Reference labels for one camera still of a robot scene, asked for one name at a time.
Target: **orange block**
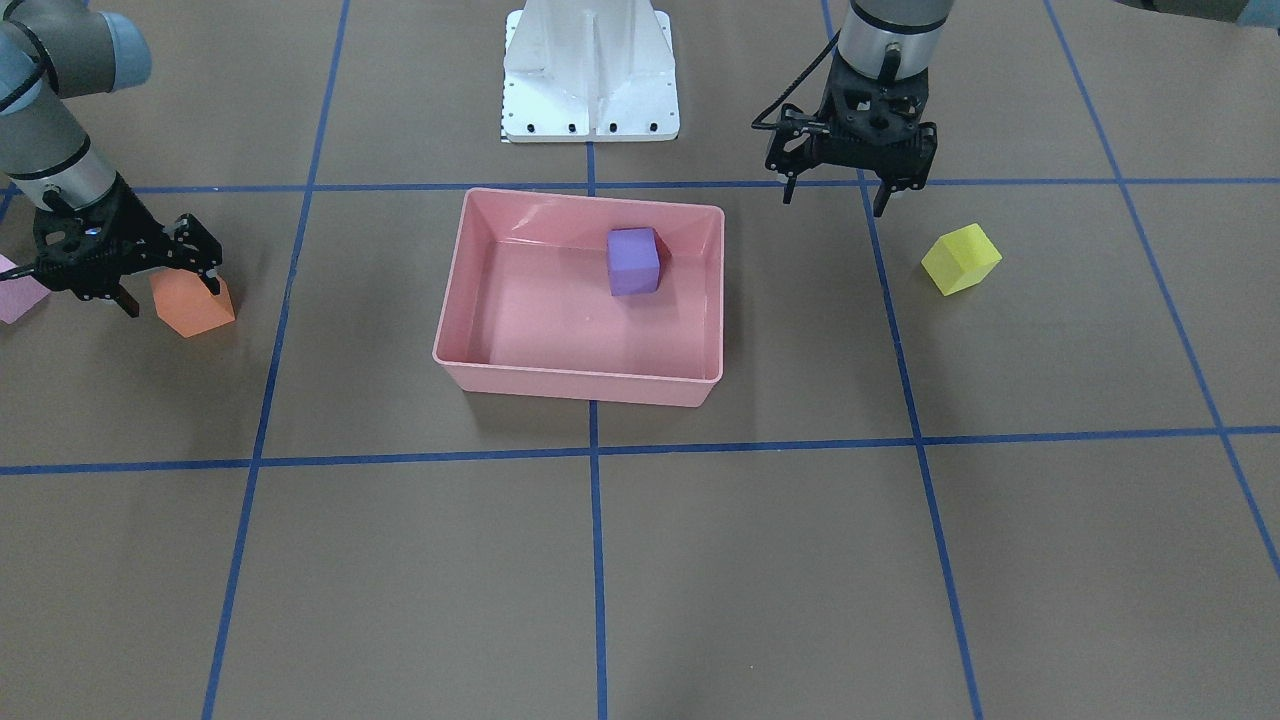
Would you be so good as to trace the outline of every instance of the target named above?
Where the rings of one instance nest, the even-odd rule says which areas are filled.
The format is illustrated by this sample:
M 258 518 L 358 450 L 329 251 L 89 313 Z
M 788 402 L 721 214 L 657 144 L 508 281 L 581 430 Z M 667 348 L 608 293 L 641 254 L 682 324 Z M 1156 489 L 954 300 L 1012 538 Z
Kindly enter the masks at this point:
M 225 325 L 236 319 L 236 310 L 232 309 L 232 295 L 227 290 L 227 281 L 218 278 L 218 284 L 223 288 L 221 293 L 210 295 L 209 288 L 195 273 L 160 270 L 151 275 L 156 315 L 182 337 Z

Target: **blue tape grid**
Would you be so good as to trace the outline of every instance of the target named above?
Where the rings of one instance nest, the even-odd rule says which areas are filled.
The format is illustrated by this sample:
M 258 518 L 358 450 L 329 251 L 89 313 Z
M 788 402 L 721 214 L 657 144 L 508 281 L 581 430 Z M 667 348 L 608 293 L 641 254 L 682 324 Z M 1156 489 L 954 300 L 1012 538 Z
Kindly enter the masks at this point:
M 264 457 L 262 448 L 266 438 L 266 428 L 270 420 L 271 401 L 275 392 L 275 380 L 279 373 L 280 356 L 284 348 L 284 337 L 289 318 L 289 300 L 293 282 L 297 275 L 298 258 L 306 234 L 307 219 L 311 200 L 317 192 L 387 192 L 387 191 L 465 191 L 471 187 L 499 187 L 511 190 L 576 190 L 585 191 L 589 196 L 596 195 L 599 190 L 645 190 L 645 188 L 776 188 L 778 183 L 773 181 L 669 181 L 669 182 L 598 182 L 595 177 L 596 161 L 595 147 L 586 145 L 586 179 L 585 182 L 548 182 L 548 183 L 360 183 L 360 184 L 321 184 L 316 182 L 320 156 L 324 147 L 324 135 L 328 123 L 329 108 L 333 100 L 334 83 L 340 64 L 343 38 L 346 35 L 347 17 L 349 13 L 349 0 L 343 0 L 338 22 L 338 31 L 334 50 L 329 67 L 329 78 L 325 87 L 324 101 L 316 137 L 312 150 L 311 167 L 305 184 L 248 184 L 248 186 L 166 186 L 166 187 L 138 187 L 140 193 L 172 195 L 172 193 L 252 193 L 252 192 L 301 192 L 303 193 L 302 209 L 300 213 L 297 233 L 294 237 L 293 254 L 289 263 L 289 274 L 285 283 L 284 299 L 282 301 L 279 323 L 276 327 L 275 343 L 271 355 L 271 364 L 268 373 L 266 387 L 261 406 L 259 429 L 255 438 L 253 454 L 248 459 L 227 460 L 175 460 L 156 462 L 102 462 L 102 464 L 65 464 L 65 465 L 15 465 L 0 466 L 0 477 L 19 475 L 46 475 L 46 474 L 73 474 L 73 473 L 118 473 L 118 471 L 166 471 L 166 470 L 207 470 L 207 469 L 248 469 L 244 497 L 242 502 L 239 524 L 237 528 L 236 546 L 232 556 L 232 566 L 228 573 L 227 592 L 223 602 L 223 611 L 219 619 L 218 639 L 210 666 L 209 684 L 205 693 L 202 720 L 211 720 L 218 693 L 218 683 L 221 671 L 221 662 L 225 653 L 227 639 L 230 632 L 232 615 L 234 610 L 236 589 L 239 578 L 239 569 L 243 561 L 244 546 L 248 537 L 248 525 L 253 505 L 253 495 L 257 484 L 257 475 L 261 468 L 291 468 L 291 466 L 335 466 L 335 465 L 365 465 L 365 464 L 397 464 L 397 462 L 454 462 L 454 461 L 500 461 L 525 460 L 539 457 L 588 457 L 590 461 L 590 502 L 591 502 L 591 528 L 593 528 L 593 561 L 595 582 L 595 628 L 596 628 L 596 702 L 600 720 L 608 717 L 608 674 L 607 674 L 607 630 L 605 630 L 605 594 L 604 594 L 604 542 L 603 542 L 603 516 L 602 516 L 602 491 L 600 491 L 600 462 L 602 456 L 616 455 L 657 455 L 657 454 L 704 454 L 704 452 L 756 452 L 756 451 L 808 451 L 832 448 L 869 448 L 869 447 L 914 447 L 922 480 L 924 483 L 925 498 L 929 506 L 929 516 L 933 523 L 934 539 L 938 546 L 938 556 L 943 574 L 943 583 L 947 600 L 951 606 L 952 621 L 955 625 L 956 642 L 964 665 L 965 680 L 969 689 L 972 710 L 975 719 L 982 719 L 980 693 L 969 656 L 968 641 L 964 630 L 964 619 L 960 610 L 959 593 L 948 560 L 946 536 L 941 523 L 937 498 L 933 491 L 932 475 L 928 464 L 927 448 L 931 446 L 968 446 L 968 445 L 995 445 L 995 443 L 1038 443 L 1038 442 L 1098 442 L 1119 439 L 1152 439 L 1176 437 L 1217 437 L 1231 464 L 1231 469 L 1244 495 L 1245 502 L 1258 528 L 1263 546 L 1271 559 L 1276 574 L 1280 575 L 1280 557 L 1277 557 L 1275 542 L 1262 519 L 1261 511 L 1253 497 L 1252 488 L 1240 468 L 1231 437 L 1236 436 L 1271 436 L 1280 434 L 1280 425 L 1244 425 L 1228 427 L 1222 423 L 1208 383 L 1197 360 L 1189 336 L 1181 323 L 1180 314 L 1174 302 L 1164 273 L 1160 269 L 1155 251 L 1147 237 L 1140 215 L 1129 192 L 1129 186 L 1196 186 L 1196 184 L 1280 184 L 1280 177 L 1204 177 L 1204 178 L 1126 178 L 1120 172 L 1111 143 L 1102 127 L 1100 115 L 1093 106 L 1083 76 L 1075 63 L 1066 35 L 1062 31 L 1057 14 L 1053 10 L 1052 0 L 1042 0 L 1046 13 L 1053 26 L 1055 33 L 1066 55 L 1073 77 L 1082 99 L 1089 111 L 1100 142 L 1111 165 L 1110 178 L 936 178 L 932 184 L 937 186 L 1073 186 L 1073 184 L 1103 184 L 1116 186 L 1124 196 L 1129 209 L 1134 228 L 1147 255 L 1152 273 L 1156 277 L 1166 307 L 1178 329 L 1183 342 L 1183 348 L 1188 361 L 1196 374 L 1201 392 L 1213 420 L 1211 428 L 1153 428 L 1134 430 L 1097 430 L 1097 432 L 1064 432 L 1064 433 L 1012 433 L 988 436 L 923 436 L 920 421 L 915 409 L 915 400 L 911 391 L 910 374 L 908 370 L 905 351 L 901 345 L 901 336 L 897 327 L 896 313 L 893 310 L 892 292 L 888 275 L 884 268 L 879 246 L 878 229 L 870 213 L 869 188 L 878 184 L 874 179 L 868 179 L 861 172 L 856 179 L 847 181 L 801 181 L 799 184 L 810 187 L 849 187 L 858 188 L 863 209 L 867 215 L 868 231 L 870 233 L 872 249 L 876 255 L 877 274 L 883 291 L 886 315 L 893 338 L 895 352 L 899 361 L 900 380 L 902 384 L 904 401 L 908 407 L 908 416 L 911 425 L 911 437 L 899 438 L 861 438 L 861 439 L 828 439 L 828 441 L 782 441 L 782 442 L 740 442 L 740 443 L 678 443 L 678 445 L 640 445 L 640 446 L 602 446 L 599 441 L 599 409 L 593 401 L 588 404 L 589 436 L 588 447 L 566 448 L 536 448 L 516 451 L 475 451 L 475 452 L 421 452 L 421 454 L 390 454 L 390 455 L 351 455 L 351 456 L 298 456 L 298 457 Z M 822 0 L 823 19 L 828 36 L 833 32 L 831 9 L 827 0 Z M 10 184 L 0 191 L 0 220 L 4 219 L 10 202 L 19 191 Z

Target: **pink bin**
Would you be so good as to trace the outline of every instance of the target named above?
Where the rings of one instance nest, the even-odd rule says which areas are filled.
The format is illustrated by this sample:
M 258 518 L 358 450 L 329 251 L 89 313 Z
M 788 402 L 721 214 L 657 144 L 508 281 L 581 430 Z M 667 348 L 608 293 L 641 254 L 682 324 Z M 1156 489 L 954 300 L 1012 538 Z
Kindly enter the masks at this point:
M 605 242 L 636 227 L 671 256 L 657 292 L 613 297 Z M 462 389 L 696 407 L 723 338 L 719 208 L 467 192 L 434 350 Z

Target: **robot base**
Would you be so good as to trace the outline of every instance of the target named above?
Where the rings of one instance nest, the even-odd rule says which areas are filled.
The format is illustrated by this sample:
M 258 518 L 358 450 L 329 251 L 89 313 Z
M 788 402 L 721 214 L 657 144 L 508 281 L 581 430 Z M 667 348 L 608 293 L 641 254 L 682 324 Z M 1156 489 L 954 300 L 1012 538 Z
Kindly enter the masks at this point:
M 507 17 L 503 67 L 504 141 L 680 133 L 671 18 L 648 0 L 530 0 Z

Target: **block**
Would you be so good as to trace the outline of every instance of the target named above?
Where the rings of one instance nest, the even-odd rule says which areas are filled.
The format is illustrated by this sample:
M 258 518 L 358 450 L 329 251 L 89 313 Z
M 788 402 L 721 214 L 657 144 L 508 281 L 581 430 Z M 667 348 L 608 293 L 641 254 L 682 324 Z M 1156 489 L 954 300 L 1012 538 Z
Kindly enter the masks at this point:
M 662 240 L 653 228 L 609 231 L 609 292 L 641 295 L 658 290 Z
M 938 238 L 920 263 L 942 295 L 973 287 L 1004 258 L 977 223 Z
M 210 295 L 209 288 L 195 273 L 160 270 L 151 275 L 156 315 L 182 337 L 225 325 L 236 319 L 236 311 L 232 309 L 232 295 L 227 290 L 227 281 L 218 278 L 218 284 L 223 288 L 221 293 Z
M 0 255 L 0 273 L 15 268 L 14 263 Z M 36 278 L 18 278 L 0 282 L 0 323 L 14 324 L 37 302 L 49 296 L 49 288 L 36 282 Z

